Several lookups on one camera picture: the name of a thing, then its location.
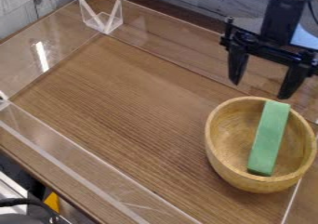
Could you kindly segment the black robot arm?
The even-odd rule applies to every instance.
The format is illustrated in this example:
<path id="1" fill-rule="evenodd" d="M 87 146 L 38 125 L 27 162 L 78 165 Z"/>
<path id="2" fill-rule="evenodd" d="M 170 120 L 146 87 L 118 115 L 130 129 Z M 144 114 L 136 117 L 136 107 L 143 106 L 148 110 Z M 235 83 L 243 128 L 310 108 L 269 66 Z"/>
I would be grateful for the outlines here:
<path id="1" fill-rule="evenodd" d="M 257 56 L 289 67 L 277 97 L 289 99 L 305 80 L 318 76 L 318 33 L 301 20 L 305 8 L 314 22 L 313 0 L 269 0 L 265 16 L 241 20 L 227 17 L 221 45 L 227 50 L 227 73 L 234 85 L 245 74 L 249 57 Z"/>

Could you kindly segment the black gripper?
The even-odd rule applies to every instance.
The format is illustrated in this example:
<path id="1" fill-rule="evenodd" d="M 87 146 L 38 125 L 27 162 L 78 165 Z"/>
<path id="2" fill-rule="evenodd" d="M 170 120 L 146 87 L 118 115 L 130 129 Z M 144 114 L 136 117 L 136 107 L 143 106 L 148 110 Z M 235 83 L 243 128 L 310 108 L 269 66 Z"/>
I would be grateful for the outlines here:
<path id="1" fill-rule="evenodd" d="M 310 1 L 269 0 L 258 31 L 249 31 L 234 24 L 233 18 L 227 19 L 221 44 L 229 52 L 229 78 L 234 85 L 239 84 L 250 55 L 290 67 L 278 91 L 279 99 L 289 99 L 306 78 L 318 74 L 310 54 L 317 48 L 309 44 L 309 39 L 303 44 L 295 43 L 302 13 Z"/>

